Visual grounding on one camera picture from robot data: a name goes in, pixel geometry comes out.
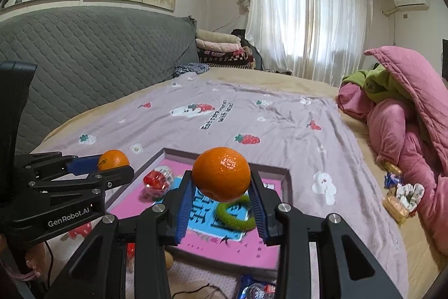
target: pink tray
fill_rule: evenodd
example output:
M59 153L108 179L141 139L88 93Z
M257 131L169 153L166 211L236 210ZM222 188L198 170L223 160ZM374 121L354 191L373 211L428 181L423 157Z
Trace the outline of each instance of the pink tray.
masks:
M163 149L136 172L135 180L123 191L117 192L109 201L108 211L118 218L139 215L146 208L154 204L143 189L143 177L157 166L169 166L175 176L178 186L186 170L191 170L198 155L182 151ZM257 170L261 179L280 198L290 202L290 175L287 170L268 166L250 164L251 169ZM265 272L276 270L279 248L267 247L259 238L257 230L246 234L228 230L214 216L216 202L202 196L197 191L193 210L186 236L182 242L173 247L176 253L185 253L189 258L206 259L209 264L219 264L220 268L234 271L235 267L242 272ZM244 207L229 209L239 219L247 217Z

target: power cord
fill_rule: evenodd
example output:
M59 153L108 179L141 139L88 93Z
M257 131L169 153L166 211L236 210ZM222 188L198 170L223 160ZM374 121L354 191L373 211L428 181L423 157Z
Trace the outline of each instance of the power cord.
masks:
M178 294L193 294L193 293L197 293L197 292L199 292L199 291L201 291L202 289L205 289L205 288L213 288L214 291L211 292L209 295L207 295L204 299L210 298L210 297L211 297L214 293L216 293L217 291L218 291L219 293L221 293L221 295L222 295L225 299L228 299L227 295L224 294L223 291L222 291L218 286L212 285L212 284L210 284L210 283L208 283L207 285L201 286L200 288L198 288L198 289L196 289L196 290L191 290L191 291L178 291L177 293L174 293L174 294L172 295L171 299L174 299L174 297L175 297L176 295L178 295Z
M50 252L50 257L52 258L51 262L50 262L50 268L48 269L48 275L46 276L46 288L50 289L50 275L52 274L52 268L53 268L53 263L54 263L54 256L53 256L53 251L50 248L50 245L48 244L47 241L45 241L45 245L48 249L48 252Z

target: electrical cable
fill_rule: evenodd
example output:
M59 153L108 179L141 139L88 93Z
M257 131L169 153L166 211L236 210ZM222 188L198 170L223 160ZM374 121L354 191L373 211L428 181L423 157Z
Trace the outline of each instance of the electrical cable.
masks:
M55 260L55 257L53 256L53 251L50 248L50 245L48 244L47 241L45 241L45 245L48 249L48 252L50 252L50 257L52 258L51 262L50 262L50 268L48 269L48 275L46 276L46 288L50 289L50 276L52 274L52 268L53 268L53 263Z
M172 295L171 299L174 299L174 297L175 297L176 295L178 295L178 294L193 294L193 293L197 293L197 292L199 292L199 291L201 291L202 289L205 289L205 288L212 288L212 289L214 289L214 291L213 291L211 294L214 294L214 293L216 293L216 292L218 291L219 293L221 293L221 295L222 295L225 299L228 299L227 295L224 294L223 291L222 291L218 286L212 285L212 284L210 284L210 283L208 283L207 285L201 286L200 288L198 288L198 289L196 289L196 290L191 290L191 291L178 291L177 293L174 293L174 294Z
M233 20L231 20L230 22L226 23L225 25L218 27L216 30L214 30L213 32L218 31L219 29L222 29L224 27L227 27L228 25L230 25L230 23L235 22L236 20L238 20L243 14L245 14L246 12L248 12L249 10L245 10L243 13L241 13L237 18L234 18Z

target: orange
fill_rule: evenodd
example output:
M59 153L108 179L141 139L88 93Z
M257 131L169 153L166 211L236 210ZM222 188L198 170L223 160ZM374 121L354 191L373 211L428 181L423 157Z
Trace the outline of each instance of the orange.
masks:
M230 202L242 196L250 184L250 167L242 154L228 147L215 147L199 155L191 180L202 194Z
M126 155L120 150L109 150L101 155L98 160L98 171L118 168L129 165Z

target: beige mattress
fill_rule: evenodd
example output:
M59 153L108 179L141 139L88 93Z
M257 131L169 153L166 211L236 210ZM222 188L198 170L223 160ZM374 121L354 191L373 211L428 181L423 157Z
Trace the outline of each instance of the beige mattress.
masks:
M223 80L225 82L237 84L256 85L275 91L287 91L310 96L335 98L338 92L337 88L322 82L314 82L312 80L256 70L211 68L210 71L200 77L203 79ZM41 147L45 147L49 140L54 142L60 138L64 138L68 133L80 129L118 106L137 98L140 93L144 93L148 89L158 88L166 83L169 82L151 86L120 100L100 106L72 118L61 127L51 132L45 138L44 142L42 142ZM367 126L342 113L341 117L355 134L367 165L376 177L378 184L382 187L384 185L385 170L382 166L375 163L376 155L370 148ZM408 257L409 299L421 299L437 277L438 273L445 266L447 258L434 248L431 239L426 235L422 228L418 215L409 218L401 226L400 230L405 242Z

